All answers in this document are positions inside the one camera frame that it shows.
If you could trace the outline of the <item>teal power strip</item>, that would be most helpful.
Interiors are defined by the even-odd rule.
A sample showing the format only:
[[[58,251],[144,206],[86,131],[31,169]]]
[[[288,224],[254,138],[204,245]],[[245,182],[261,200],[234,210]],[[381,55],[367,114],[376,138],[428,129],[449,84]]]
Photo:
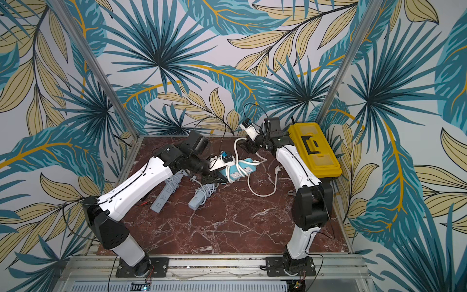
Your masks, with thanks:
[[[259,161],[255,161],[251,158],[239,160],[238,163],[232,161],[227,163],[227,166],[221,171],[221,174],[227,178],[229,183],[233,183],[255,172],[259,164]]]

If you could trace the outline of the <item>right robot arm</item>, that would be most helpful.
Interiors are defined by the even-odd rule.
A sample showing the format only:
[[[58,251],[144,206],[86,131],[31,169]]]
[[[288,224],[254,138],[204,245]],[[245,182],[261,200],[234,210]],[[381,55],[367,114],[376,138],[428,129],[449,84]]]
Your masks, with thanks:
[[[291,209],[294,231],[284,254],[285,262],[292,265],[308,257],[315,236],[331,217],[333,192],[306,166],[297,150],[298,143],[284,134],[277,118],[265,119],[265,129],[256,129],[248,118],[240,128],[247,134],[243,148],[257,153],[262,148],[271,152],[293,182],[296,190]]]

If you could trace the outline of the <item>short grey power strip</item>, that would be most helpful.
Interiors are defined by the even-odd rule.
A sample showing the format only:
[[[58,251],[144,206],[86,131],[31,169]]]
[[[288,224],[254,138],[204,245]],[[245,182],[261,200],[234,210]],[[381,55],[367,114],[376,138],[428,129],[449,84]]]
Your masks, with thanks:
[[[206,184],[197,188],[193,198],[189,201],[189,208],[197,210],[201,205],[206,203],[213,192],[215,192],[214,184]]]

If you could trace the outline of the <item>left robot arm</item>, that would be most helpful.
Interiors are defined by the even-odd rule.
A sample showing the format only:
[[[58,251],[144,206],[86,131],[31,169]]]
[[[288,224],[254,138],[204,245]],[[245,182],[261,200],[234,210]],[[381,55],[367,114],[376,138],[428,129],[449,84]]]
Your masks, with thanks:
[[[101,245],[112,250],[128,266],[147,270],[148,255],[122,219],[156,186],[181,170],[201,175],[204,184],[227,182],[227,177],[221,174],[221,169],[229,164],[226,155],[201,157],[208,144],[207,137],[191,131],[181,142],[156,148],[141,169],[110,192],[84,199],[81,205],[86,223]]]

